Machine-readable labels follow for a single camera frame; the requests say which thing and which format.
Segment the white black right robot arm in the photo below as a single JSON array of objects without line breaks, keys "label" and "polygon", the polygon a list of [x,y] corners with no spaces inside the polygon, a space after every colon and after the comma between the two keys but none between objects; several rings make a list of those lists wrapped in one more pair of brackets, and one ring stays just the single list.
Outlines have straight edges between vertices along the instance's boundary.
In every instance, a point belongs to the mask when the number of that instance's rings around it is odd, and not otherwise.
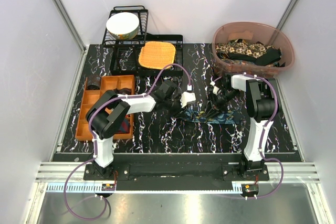
[{"label": "white black right robot arm", "polygon": [[247,145],[239,162],[238,174],[250,180],[265,167],[265,146],[274,117],[281,110],[278,88],[274,79],[265,79],[247,73],[227,74],[211,81],[209,99],[211,109],[218,112],[239,92],[246,97],[250,117]]}]

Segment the blue floral patterned tie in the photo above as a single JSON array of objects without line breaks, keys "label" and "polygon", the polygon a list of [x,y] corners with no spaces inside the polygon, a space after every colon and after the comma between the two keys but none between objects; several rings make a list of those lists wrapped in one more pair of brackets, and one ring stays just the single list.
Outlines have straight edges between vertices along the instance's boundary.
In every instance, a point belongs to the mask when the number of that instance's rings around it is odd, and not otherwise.
[{"label": "blue floral patterned tie", "polygon": [[206,111],[193,111],[192,109],[187,109],[183,114],[180,115],[180,119],[193,122],[193,123],[206,123],[206,124],[239,124],[244,121],[244,116],[236,111],[216,111],[211,110]]}]

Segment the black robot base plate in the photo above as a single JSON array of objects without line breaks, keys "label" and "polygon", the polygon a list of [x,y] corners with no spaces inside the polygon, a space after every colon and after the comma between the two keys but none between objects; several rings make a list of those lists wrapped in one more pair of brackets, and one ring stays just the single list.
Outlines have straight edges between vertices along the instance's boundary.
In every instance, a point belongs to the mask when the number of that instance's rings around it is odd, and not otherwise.
[{"label": "black robot base plate", "polygon": [[255,181],[270,180],[268,168],[242,175],[238,164],[229,163],[114,163],[105,168],[104,174],[92,165],[86,165],[84,180],[117,180],[126,181],[138,177],[210,177],[224,181]]}]

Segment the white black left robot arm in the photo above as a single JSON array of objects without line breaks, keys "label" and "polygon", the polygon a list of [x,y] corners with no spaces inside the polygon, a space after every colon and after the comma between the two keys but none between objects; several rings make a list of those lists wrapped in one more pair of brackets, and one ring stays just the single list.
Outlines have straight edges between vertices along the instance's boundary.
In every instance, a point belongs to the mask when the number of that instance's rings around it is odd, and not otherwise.
[{"label": "white black left robot arm", "polygon": [[182,112],[188,98],[194,98],[189,92],[176,93],[177,86],[164,81],[151,92],[138,95],[121,95],[113,90],[106,91],[86,114],[89,131],[94,146],[92,164],[95,174],[103,180],[113,175],[113,137],[120,131],[127,115],[167,109],[172,114]]}]

